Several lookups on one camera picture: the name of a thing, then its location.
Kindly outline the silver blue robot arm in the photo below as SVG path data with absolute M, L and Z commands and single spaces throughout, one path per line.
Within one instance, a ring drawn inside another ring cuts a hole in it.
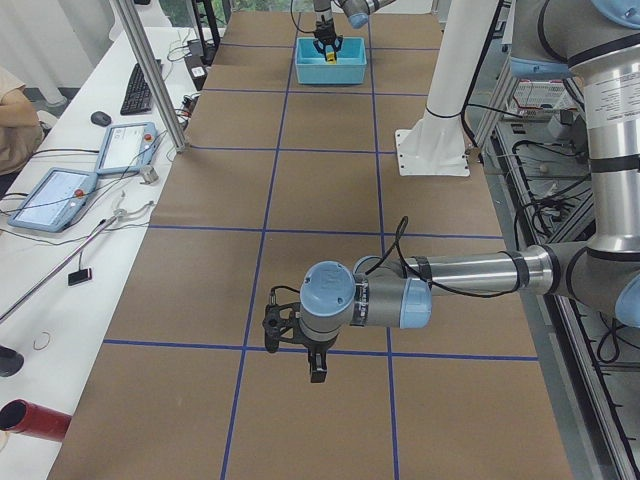
M 371 15 L 392 3 L 394 0 L 342 0 L 338 1 L 338 7 L 353 28 L 361 28 L 368 22 Z M 313 45 L 324 56 L 327 56 L 328 52 L 337 54 L 343 42 L 343 37 L 337 35 L 335 31 L 331 5 L 330 0 L 313 1 L 315 12 Z
M 353 267 L 312 266 L 297 301 L 270 300 L 267 351 L 305 347 L 310 377 L 344 325 L 421 328 L 436 295 L 494 298 L 519 290 L 578 301 L 622 324 L 639 323 L 639 5 L 635 1 L 519 1 L 511 71 L 518 78 L 580 78 L 596 230 L 585 242 L 458 257 L 406 257 L 398 243 Z

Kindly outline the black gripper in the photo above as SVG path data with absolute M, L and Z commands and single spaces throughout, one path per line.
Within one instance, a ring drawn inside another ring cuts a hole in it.
M 328 51 L 337 53 L 341 50 L 343 37 L 336 34 L 332 17 L 326 15 L 317 17 L 313 35 L 315 37 L 313 45 L 319 53 L 327 53 Z
M 301 328 L 300 303 L 284 305 L 270 303 L 265 307 L 263 320 L 264 344 L 269 353 L 276 353 L 281 342 L 303 345 L 308 352 L 311 383 L 324 383 L 328 373 L 326 351 L 334 345 L 338 334 L 318 340 Z

